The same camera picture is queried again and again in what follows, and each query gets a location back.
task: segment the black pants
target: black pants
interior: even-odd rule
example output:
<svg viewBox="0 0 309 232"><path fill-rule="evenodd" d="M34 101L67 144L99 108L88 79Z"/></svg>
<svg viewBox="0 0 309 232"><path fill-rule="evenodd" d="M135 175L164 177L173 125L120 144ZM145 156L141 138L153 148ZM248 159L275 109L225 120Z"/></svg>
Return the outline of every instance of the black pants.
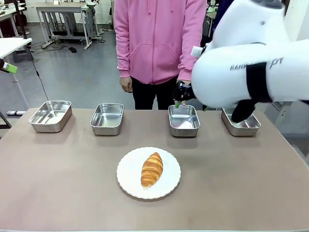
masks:
<svg viewBox="0 0 309 232"><path fill-rule="evenodd" d="M152 110L155 96L159 110L167 110L174 104L172 93L176 87L178 76L159 85L143 84L132 78L132 90L136 110Z"/></svg>

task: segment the pink jacket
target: pink jacket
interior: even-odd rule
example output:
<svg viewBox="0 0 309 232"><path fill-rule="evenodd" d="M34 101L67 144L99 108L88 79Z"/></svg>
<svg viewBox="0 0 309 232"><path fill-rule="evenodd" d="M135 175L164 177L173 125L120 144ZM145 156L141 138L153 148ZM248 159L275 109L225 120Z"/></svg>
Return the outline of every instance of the pink jacket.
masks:
<svg viewBox="0 0 309 232"><path fill-rule="evenodd" d="M115 0L120 77L160 84L179 75L191 80L207 0Z"/></svg>

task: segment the plate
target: plate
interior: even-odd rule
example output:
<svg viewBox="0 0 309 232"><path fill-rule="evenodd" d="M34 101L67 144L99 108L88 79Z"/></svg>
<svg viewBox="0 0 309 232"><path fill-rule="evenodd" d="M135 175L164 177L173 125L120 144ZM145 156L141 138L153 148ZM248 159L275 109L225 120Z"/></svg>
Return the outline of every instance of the plate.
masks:
<svg viewBox="0 0 309 232"><path fill-rule="evenodd" d="M159 153L163 162L160 179L151 187L143 188L140 183L141 169L154 152ZM141 147L127 153L117 167L117 181L128 194L141 199L157 199L171 193L180 182L180 166L169 152L156 147Z"/></svg>

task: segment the jacket pocket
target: jacket pocket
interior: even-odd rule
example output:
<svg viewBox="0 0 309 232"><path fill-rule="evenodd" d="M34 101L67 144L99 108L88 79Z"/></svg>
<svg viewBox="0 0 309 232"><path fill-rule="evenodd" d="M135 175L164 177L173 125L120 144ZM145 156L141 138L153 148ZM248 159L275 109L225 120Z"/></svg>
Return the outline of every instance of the jacket pocket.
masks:
<svg viewBox="0 0 309 232"><path fill-rule="evenodd" d="M154 46L154 81L158 82L179 74L180 57L170 44Z"/></svg>
<svg viewBox="0 0 309 232"><path fill-rule="evenodd" d="M152 45L139 43L128 56L131 76L149 84L152 81Z"/></svg>

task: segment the bread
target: bread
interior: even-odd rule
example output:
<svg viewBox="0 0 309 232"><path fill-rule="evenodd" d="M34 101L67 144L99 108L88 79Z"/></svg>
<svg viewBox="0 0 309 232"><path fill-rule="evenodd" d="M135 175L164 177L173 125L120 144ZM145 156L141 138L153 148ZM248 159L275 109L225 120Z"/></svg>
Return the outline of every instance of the bread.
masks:
<svg viewBox="0 0 309 232"><path fill-rule="evenodd" d="M144 188L154 185L163 172L163 162L158 153L153 153L143 164L140 182Z"/></svg>

